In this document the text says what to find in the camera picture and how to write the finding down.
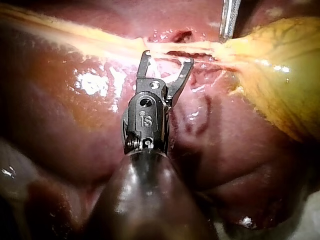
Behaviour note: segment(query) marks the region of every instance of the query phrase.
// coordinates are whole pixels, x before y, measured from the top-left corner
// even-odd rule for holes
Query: metal instrument tip
[[[225,43],[234,35],[241,0],[223,0],[219,40]]]

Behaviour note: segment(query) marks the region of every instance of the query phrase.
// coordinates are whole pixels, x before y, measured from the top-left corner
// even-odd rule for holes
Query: surgical instrument
[[[151,55],[144,51],[135,95],[122,117],[124,158],[93,211],[96,240],[215,240],[192,194],[167,156],[169,111],[193,69],[182,63],[175,81],[146,77]]]
[[[223,0],[219,41],[224,43],[234,35],[241,0]]]

